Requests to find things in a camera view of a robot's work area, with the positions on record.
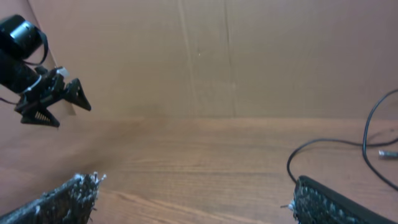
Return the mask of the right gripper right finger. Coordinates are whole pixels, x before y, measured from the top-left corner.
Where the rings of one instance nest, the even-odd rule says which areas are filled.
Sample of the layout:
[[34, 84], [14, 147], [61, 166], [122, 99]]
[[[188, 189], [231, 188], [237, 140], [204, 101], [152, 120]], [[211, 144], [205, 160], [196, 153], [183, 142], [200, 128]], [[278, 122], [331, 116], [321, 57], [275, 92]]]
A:
[[299, 224], [396, 224], [304, 175], [297, 179], [289, 209]]

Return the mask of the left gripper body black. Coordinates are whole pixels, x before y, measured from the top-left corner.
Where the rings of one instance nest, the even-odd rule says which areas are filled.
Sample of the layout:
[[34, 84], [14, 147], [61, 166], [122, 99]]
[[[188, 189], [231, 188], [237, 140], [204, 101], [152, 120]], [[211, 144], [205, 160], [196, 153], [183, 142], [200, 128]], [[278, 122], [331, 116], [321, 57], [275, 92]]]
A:
[[44, 108], [63, 99], [66, 84], [56, 69], [40, 75], [29, 67], [14, 68], [14, 93], [21, 98], [14, 110], [20, 114], [39, 106]]

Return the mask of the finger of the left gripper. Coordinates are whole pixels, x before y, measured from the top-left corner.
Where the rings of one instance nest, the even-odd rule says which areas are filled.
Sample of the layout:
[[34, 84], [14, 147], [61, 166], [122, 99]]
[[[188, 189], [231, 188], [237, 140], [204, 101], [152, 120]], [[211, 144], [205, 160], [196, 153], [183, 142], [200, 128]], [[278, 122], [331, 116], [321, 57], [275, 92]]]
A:
[[21, 123], [50, 126], [54, 128], [58, 128], [60, 126], [59, 121], [46, 108], [34, 108], [29, 111], [23, 112]]
[[63, 99], [84, 110], [91, 111], [91, 105], [85, 96], [81, 82], [78, 78], [73, 79], [64, 89]]

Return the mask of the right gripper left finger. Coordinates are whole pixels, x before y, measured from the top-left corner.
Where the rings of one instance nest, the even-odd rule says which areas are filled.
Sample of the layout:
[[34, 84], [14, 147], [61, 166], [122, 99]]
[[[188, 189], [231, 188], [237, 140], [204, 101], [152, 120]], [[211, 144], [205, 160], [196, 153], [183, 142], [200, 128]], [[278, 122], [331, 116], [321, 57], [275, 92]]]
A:
[[75, 174], [61, 186], [40, 198], [1, 215], [1, 224], [87, 224], [107, 175]]

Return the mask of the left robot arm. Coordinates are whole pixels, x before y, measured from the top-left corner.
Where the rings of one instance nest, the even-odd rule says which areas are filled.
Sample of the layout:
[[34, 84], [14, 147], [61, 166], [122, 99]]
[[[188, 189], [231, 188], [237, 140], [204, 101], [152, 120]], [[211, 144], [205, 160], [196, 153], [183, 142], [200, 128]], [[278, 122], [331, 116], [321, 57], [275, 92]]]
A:
[[79, 79], [65, 83], [65, 67], [42, 66], [48, 52], [47, 36], [33, 23], [18, 14], [1, 20], [1, 85], [20, 96], [14, 111], [22, 124], [59, 127], [47, 108], [61, 100], [91, 110]]

